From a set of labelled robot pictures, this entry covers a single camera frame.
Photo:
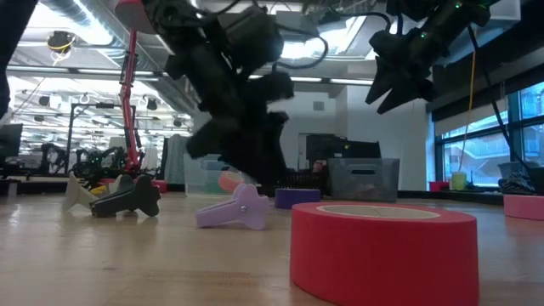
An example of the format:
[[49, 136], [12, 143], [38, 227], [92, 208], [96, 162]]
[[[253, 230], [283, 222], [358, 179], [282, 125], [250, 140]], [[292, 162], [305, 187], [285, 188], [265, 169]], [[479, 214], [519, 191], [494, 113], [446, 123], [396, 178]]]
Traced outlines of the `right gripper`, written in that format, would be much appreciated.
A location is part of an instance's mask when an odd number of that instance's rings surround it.
[[377, 109], [382, 115], [414, 99], [434, 99], [434, 85], [428, 80], [428, 61], [411, 40], [374, 40], [377, 72], [365, 102], [370, 105], [388, 93]]

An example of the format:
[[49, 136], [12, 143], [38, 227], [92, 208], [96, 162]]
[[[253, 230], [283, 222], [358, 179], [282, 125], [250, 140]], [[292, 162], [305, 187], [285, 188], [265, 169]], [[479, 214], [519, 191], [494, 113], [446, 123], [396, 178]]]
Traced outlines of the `black mesh tray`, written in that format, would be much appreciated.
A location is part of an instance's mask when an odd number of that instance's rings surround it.
[[310, 169], [288, 172], [273, 184], [262, 184], [258, 191], [266, 196], [273, 196], [277, 189], [308, 189], [319, 190], [322, 196], [331, 194], [329, 172], [325, 167], [320, 172], [314, 173]]

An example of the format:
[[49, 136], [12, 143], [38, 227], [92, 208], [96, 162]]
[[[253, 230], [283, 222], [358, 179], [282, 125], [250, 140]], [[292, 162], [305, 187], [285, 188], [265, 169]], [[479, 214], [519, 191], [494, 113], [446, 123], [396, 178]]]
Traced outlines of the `white staple remover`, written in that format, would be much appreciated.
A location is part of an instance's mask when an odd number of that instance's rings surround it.
[[69, 182], [65, 191], [65, 200], [61, 207], [62, 211], [66, 212], [75, 205], [81, 205], [89, 209], [92, 201], [96, 201], [116, 192], [119, 188], [119, 184], [121, 183], [121, 178], [122, 176], [119, 175], [112, 183], [107, 183], [106, 186], [108, 187], [108, 191], [102, 196], [96, 196], [91, 194], [90, 190], [79, 184], [77, 177], [73, 173], [70, 173]]

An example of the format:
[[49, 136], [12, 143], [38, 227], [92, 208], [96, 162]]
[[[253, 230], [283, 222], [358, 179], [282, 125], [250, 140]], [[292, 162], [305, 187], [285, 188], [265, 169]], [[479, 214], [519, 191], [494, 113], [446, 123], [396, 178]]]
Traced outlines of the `black metal stand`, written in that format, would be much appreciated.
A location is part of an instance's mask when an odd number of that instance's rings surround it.
[[128, 105], [116, 105], [113, 103], [99, 102], [92, 104], [76, 103], [71, 104], [71, 112], [69, 117], [68, 126], [68, 139], [66, 145], [66, 164], [65, 173], [68, 173], [68, 166], [70, 162], [70, 153], [72, 146], [72, 134], [74, 129], [75, 119], [81, 115], [81, 112], [77, 113], [77, 108], [82, 107], [82, 111], [86, 111], [89, 107], [95, 107], [97, 109], [115, 109], [120, 108], [122, 110], [123, 120], [123, 136], [127, 146], [127, 163], [125, 165], [125, 171], [128, 173], [136, 173], [140, 169], [141, 161], [139, 159], [139, 148], [141, 142], [139, 140], [139, 132], [136, 127], [136, 107], [130, 104]]

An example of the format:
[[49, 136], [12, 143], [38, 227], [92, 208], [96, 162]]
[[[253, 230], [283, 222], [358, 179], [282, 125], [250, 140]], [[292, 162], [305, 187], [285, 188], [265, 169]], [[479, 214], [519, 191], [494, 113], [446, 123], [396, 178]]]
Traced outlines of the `purple tape roll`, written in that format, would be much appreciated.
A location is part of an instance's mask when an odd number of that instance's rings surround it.
[[294, 205], [307, 202], [320, 202], [319, 190], [277, 189], [275, 191], [275, 208], [292, 209]]

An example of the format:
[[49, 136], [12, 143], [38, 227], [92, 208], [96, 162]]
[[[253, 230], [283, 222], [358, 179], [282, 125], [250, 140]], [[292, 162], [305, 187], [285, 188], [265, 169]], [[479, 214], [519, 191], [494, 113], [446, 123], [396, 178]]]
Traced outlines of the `clear plastic bin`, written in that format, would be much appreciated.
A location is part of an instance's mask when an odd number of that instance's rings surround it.
[[184, 185], [187, 195], [226, 195], [219, 184], [219, 178], [231, 166], [219, 160], [220, 155], [208, 155], [192, 159], [184, 154]]

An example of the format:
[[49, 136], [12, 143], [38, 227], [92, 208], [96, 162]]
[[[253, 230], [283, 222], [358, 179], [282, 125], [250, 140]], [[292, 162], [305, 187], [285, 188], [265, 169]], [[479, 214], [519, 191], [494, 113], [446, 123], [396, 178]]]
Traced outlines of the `black background robot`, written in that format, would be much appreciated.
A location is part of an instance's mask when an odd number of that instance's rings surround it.
[[41, 146], [40, 174], [74, 174], [79, 178], [109, 178], [121, 173], [127, 164], [128, 154], [121, 146], [107, 150], [76, 150], [76, 161], [70, 165], [67, 150], [53, 143]]

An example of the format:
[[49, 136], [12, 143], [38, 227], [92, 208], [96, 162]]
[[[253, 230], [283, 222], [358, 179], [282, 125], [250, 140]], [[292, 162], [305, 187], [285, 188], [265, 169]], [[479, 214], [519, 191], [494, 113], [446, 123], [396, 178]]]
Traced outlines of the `green cup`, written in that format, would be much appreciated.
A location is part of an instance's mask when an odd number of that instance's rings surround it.
[[467, 174], [465, 172], [453, 172], [450, 178], [450, 190], [461, 191], [467, 188]]

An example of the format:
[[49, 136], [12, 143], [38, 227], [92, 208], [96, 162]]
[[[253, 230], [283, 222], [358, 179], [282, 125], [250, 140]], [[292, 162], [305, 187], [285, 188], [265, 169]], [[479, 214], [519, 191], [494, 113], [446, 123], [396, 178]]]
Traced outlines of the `ceiling light strip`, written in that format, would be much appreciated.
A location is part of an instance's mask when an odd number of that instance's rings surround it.
[[345, 86], [371, 86], [373, 81], [371, 79], [331, 78], [329, 83]]

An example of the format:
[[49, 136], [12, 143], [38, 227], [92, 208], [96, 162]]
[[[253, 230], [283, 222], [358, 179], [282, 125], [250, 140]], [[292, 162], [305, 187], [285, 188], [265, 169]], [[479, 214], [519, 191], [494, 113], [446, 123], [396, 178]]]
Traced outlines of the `black staple remover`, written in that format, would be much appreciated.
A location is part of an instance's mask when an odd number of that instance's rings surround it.
[[89, 203], [91, 213], [95, 217], [110, 217], [121, 211], [140, 210], [149, 217], [155, 217], [160, 209], [161, 199], [159, 189], [152, 184], [152, 178], [141, 175], [133, 180], [124, 174], [119, 179], [117, 190], [110, 195]]

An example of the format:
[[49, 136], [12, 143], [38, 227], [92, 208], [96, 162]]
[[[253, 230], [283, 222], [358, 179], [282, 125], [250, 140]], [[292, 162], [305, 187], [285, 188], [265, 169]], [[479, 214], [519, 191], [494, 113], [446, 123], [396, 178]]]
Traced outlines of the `striped fabric bundle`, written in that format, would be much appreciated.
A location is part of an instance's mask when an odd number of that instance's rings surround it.
[[536, 193], [530, 178], [521, 172], [514, 172], [506, 178], [501, 178], [498, 185], [502, 194], [530, 196]]

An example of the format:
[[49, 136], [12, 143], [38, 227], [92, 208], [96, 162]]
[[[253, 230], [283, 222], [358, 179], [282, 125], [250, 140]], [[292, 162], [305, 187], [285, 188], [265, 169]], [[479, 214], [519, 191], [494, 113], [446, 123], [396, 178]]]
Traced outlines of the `red desk lamp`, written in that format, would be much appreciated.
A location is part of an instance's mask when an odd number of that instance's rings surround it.
[[158, 160], [158, 150], [152, 141], [147, 148], [141, 144], [139, 130], [137, 129], [136, 109], [131, 105], [133, 82], [135, 81], [136, 65], [138, 55], [137, 35], [138, 32], [154, 34], [154, 30], [145, 14], [142, 0], [119, 0], [115, 7], [117, 18], [128, 29], [128, 43], [120, 77], [121, 108], [123, 118], [123, 132], [125, 149], [113, 148], [116, 153], [110, 167], [103, 167], [101, 170], [101, 183], [113, 183], [120, 175], [128, 175], [136, 180], [139, 175], [151, 179], [151, 184], [160, 192], [167, 192], [167, 183], [156, 178], [161, 168]]

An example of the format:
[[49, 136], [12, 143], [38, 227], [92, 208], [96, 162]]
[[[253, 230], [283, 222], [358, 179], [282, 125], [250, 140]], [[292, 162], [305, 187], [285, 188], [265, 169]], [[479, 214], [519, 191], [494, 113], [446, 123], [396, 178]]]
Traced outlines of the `grey basket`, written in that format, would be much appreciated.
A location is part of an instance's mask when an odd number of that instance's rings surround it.
[[526, 168], [518, 161], [501, 163], [498, 165], [498, 168], [502, 179], [509, 178], [513, 173], [522, 173], [525, 176], [529, 175]]

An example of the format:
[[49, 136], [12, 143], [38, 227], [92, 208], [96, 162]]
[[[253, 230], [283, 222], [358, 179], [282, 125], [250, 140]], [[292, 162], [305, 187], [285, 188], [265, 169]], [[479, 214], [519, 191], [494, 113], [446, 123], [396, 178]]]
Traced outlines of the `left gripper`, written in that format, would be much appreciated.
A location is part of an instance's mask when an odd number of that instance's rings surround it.
[[250, 78], [255, 70], [280, 58], [284, 43], [172, 42], [169, 47], [173, 53], [166, 73], [173, 80], [188, 79], [200, 98], [199, 110], [215, 117], [189, 138], [190, 157], [220, 154], [260, 184], [282, 180], [287, 167], [280, 138], [289, 116], [269, 112], [255, 129], [242, 129], [238, 120], [251, 113], [263, 116], [267, 102], [294, 95], [285, 72]]

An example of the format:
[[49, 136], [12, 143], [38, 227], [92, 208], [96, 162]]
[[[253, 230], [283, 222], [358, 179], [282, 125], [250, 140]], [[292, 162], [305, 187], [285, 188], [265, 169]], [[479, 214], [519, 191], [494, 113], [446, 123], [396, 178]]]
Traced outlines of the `black monitor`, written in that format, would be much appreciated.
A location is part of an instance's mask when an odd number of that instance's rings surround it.
[[308, 134], [306, 136], [306, 157], [310, 163], [318, 160], [342, 157], [346, 139], [334, 134]]
[[348, 141], [344, 146], [343, 157], [379, 159], [382, 157], [380, 144], [378, 142]]
[[0, 158], [19, 155], [22, 130], [22, 124], [6, 124], [0, 127]]

